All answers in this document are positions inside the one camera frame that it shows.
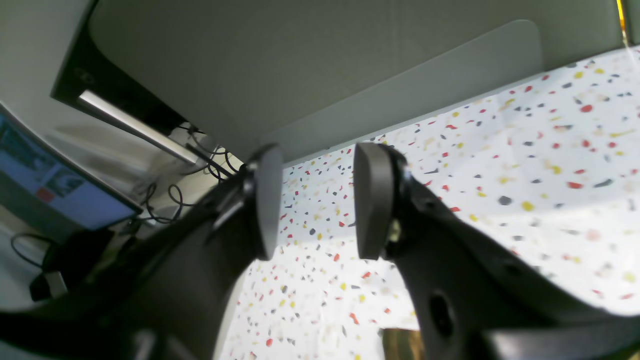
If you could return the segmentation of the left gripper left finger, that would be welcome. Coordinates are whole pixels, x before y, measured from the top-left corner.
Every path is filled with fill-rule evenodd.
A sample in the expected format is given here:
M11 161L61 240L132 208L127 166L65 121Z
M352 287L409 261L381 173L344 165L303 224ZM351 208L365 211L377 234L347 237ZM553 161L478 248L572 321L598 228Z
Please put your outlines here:
M265 145L178 221L41 306L1 313L1 342L58 360L210 360L233 288L272 259L282 150Z

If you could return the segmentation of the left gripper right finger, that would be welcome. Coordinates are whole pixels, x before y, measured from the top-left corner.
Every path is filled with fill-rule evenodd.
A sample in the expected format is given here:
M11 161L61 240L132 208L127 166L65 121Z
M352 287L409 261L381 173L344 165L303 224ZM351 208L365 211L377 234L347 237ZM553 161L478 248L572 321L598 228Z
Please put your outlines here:
M391 146L357 143L358 255L398 269L428 360L628 360L639 317L615 316L560 289L464 223Z

